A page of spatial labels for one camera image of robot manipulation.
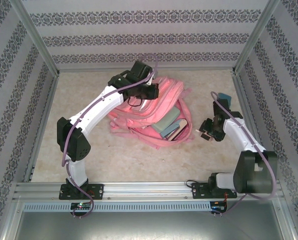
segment patterned wallpaper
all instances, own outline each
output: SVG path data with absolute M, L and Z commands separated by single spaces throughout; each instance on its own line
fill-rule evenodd
M 0 0 L 0 229 L 23 181 L 53 76 L 7 0 Z
M 268 0 L 25 0 L 57 67 L 234 66 Z
M 298 231 L 298 1 L 279 3 L 240 78 L 261 141 L 279 156 L 279 178 Z

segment speckled floor surface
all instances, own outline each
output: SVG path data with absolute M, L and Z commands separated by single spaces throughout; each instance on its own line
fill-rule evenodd
M 64 182 L 62 152 L 56 143 L 56 122 L 85 108 L 119 72 L 61 73 L 46 125 L 32 182 Z M 189 143 L 156 150 L 138 140 L 113 136 L 104 118 L 89 138 L 86 173 L 91 182 L 159 182 L 207 180 L 212 172 L 232 172 L 239 152 L 229 137 L 222 142 L 206 141 L 198 129 L 213 118 L 210 91 L 232 96 L 231 109 L 241 108 L 229 70 L 159 71 L 159 76 L 182 80 L 193 91 L 185 98 L 193 119 L 195 139 Z

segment purple cable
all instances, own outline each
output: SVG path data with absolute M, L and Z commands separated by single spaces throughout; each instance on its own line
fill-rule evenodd
M 247 136 L 247 138 L 249 139 L 249 141 L 251 142 L 252 146 L 258 151 L 259 155 L 261 156 L 262 160 L 264 161 L 265 165 L 267 166 L 267 168 L 269 169 L 272 181 L 273 181 L 273 189 L 272 192 L 269 196 L 267 197 L 259 197 L 256 195 L 253 195 L 251 193 L 248 193 L 248 195 L 254 197 L 255 199 L 258 200 L 268 200 L 270 198 L 272 198 L 277 191 L 277 183 L 276 183 L 276 178 L 274 176 L 274 172 L 268 162 L 268 160 L 265 158 L 265 156 L 263 155 L 263 153 L 261 152 L 261 150 L 258 148 L 258 146 L 256 145 L 256 143 L 253 141 L 252 137 L 250 136 L 250 134 L 248 133 L 248 131 L 218 102 L 218 94 L 214 91 L 211 92 L 211 96 L 213 98 L 213 100 L 216 102 L 216 104 L 230 117 L 232 118 L 232 120 L 243 130 L 243 132 L 245 133 L 245 135 Z M 240 200 L 237 203 L 240 203 L 241 199 L 243 199 L 247 194 L 245 194 L 242 198 L 240 198 Z
M 66 169 L 67 169 L 68 176 L 69 176 L 69 178 L 71 179 L 71 182 L 73 183 L 73 185 L 74 185 L 80 192 L 82 192 L 84 195 L 86 195 L 86 196 L 91 200 L 91 204 L 92 204 L 92 207 L 90 208 L 90 210 L 89 210 L 85 215 L 80 216 L 80 217 L 79 217 L 80 219 L 83 218 L 83 217 L 88 216 L 88 215 L 92 212 L 92 210 L 93 210 L 93 208 L 94 208 L 94 201 L 93 201 L 92 197 L 91 197 L 89 194 L 87 194 L 84 190 L 82 190 L 82 189 L 75 183 L 75 181 L 73 180 L 73 178 L 72 178 L 72 176 L 71 176 L 70 170 L 69 170 L 69 164 L 68 164 L 69 162 L 68 162 L 68 160 L 65 159 L 65 156 L 66 156 L 66 153 L 67 153 L 67 149 L 68 149 L 69 140 L 70 140 L 70 137 L 71 137 L 71 135 L 72 135 L 72 132 L 73 132 L 74 128 L 78 125 L 78 123 L 82 121 L 83 117 L 84 117 L 84 116 L 85 116 L 85 115 L 86 115 L 86 114 L 87 114 L 87 113 L 88 113 L 88 112 L 89 112 L 89 111 L 90 111 L 96 104 L 98 104 L 99 102 L 101 102 L 102 100 L 104 100 L 105 98 L 107 98 L 108 96 L 110 96 L 110 95 L 112 95 L 112 94 L 114 94 L 114 93 L 116 93 L 116 92 L 119 92 L 119 91 L 122 91 L 122 90 L 125 90 L 125 89 L 129 89 L 129 88 L 131 88 L 131 87 L 135 87 L 135 86 L 137 86 L 137 85 L 140 85 L 140 84 L 142 84 L 142 83 L 148 81 L 152 76 L 154 76 L 154 74 L 157 72 L 157 68 L 158 68 L 158 58 L 157 58 L 156 55 L 154 55 L 154 58 L 155 58 L 155 66 L 154 66 L 153 71 L 149 74 L 149 76 L 147 76 L 145 79 L 143 79 L 143 80 L 141 80 L 141 81 L 139 81 L 139 82 L 136 82 L 136 83 L 134 83 L 134 84 L 131 84 L 131 85 L 124 86 L 124 87 L 118 88 L 118 89 L 116 89 L 116 90 L 113 90 L 113 91 L 111 91 L 111 92 L 105 94 L 103 97 L 99 98 L 98 100 L 96 100 L 96 101 L 95 101 L 92 105 L 90 105 L 90 106 L 89 106 L 89 107 L 88 107 L 88 108 L 81 114 L 81 116 L 75 121 L 75 123 L 72 125 L 72 127 L 71 127 L 71 129 L 70 129 L 70 131 L 69 131 L 69 133 L 68 133 L 68 136 L 67 136 L 67 138 L 66 138 L 66 140 L 65 140 L 65 144 L 64 144 L 64 149 L 63 149 L 63 155 L 62 155 L 62 162 L 61 162 L 61 165 L 64 167 L 64 166 L 66 165 L 66 163 L 67 163 L 67 167 L 66 167 Z M 74 209 L 74 210 L 73 210 L 73 213 L 72 213 L 72 215 L 73 215 L 74 218 L 76 217 L 76 215 L 74 214 L 75 210 L 76 210 L 76 209 Z

